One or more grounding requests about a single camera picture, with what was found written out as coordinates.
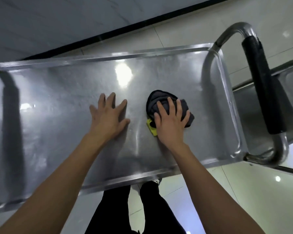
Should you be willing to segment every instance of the dark gray rag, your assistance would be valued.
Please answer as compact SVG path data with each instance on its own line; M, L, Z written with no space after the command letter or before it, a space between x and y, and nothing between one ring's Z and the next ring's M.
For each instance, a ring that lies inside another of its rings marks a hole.
M149 116L149 118L152 120L152 122L150 123L150 126L156 128L155 122L154 122L154 113L157 112L158 114L160 114L158 107L157 107L157 101L160 101L163 105L163 107L165 108L167 114L169 114L169 104L167 101L167 98L170 97L172 99L172 101L174 102L175 108L177 110L177 102L176 100L178 99L175 95L165 92L165 91L161 91L161 90L155 90L153 91L150 95L149 98L147 99L146 102L146 114ZM188 105L186 103L186 101L184 99L180 100L181 102L181 107L182 107L182 117L181 120L184 119L184 117L186 116ZM194 115L192 113L190 113L190 118L188 123L186 124L185 127L189 127L191 126L191 123L194 120Z

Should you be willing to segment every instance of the black pants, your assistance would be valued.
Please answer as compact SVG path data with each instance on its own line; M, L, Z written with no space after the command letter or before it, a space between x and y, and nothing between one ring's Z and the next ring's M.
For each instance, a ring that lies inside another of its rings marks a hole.
M130 186L104 191L103 198L89 223L86 234L136 233L131 230L129 224L129 192ZM186 233L167 202L160 196L157 183L152 181L144 183L140 189L140 197L145 216L143 233Z

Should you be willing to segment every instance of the black cloth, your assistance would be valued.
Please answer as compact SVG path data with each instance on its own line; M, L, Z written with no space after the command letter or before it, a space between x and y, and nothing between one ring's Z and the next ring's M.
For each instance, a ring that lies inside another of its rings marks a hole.
M129 223L129 192L130 186L104 191L85 234L137 233L131 230ZM167 202L160 196L157 183L152 181L144 183L140 190L140 197L145 216L144 234L186 233Z
M168 100L167 100L168 97L170 97L172 99L172 101L174 102L175 108L177 110L176 100L178 98L175 95L168 93L168 92L165 92L165 91L162 91L162 90L155 90L149 95L149 98L147 99L147 102L146 102L146 110L147 110L146 114L152 120L152 122L150 123L150 126L156 128L156 125L154 122L154 113L157 112L158 114L160 114L160 112L158 110L158 106L156 104L157 101L160 101L162 103L167 114L169 115L169 104L168 104ZM182 107L181 120L183 120L186 116L186 113L187 113L187 110L189 109L189 107L187 105L187 102L184 99L181 99L180 102L181 102L181 107ZM185 127L191 126L191 123L193 122L193 120L194 120L194 115L192 113L190 113L189 121Z

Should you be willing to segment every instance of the yellow cleaning sponge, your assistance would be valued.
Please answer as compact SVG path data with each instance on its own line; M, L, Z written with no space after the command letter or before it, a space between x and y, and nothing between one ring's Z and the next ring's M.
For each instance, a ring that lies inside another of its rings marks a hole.
M148 120L146 121L147 126L148 126L148 128L150 129L152 135L157 136L156 128L150 126L150 123L151 123L151 122L152 122L152 120L151 120L151 119L148 119Z

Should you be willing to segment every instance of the shoe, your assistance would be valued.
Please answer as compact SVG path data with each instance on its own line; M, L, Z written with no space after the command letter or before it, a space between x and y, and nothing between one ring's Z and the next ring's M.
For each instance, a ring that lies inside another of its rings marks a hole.
M158 185L160 185L161 181L162 181L162 179L156 179L156 180L153 180L153 182L155 182L155 183L158 184ZM141 189L141 187L142 187L142 185L143 185L144 183L147 183L147 182L140 182L140 183L138 183L139 190Z

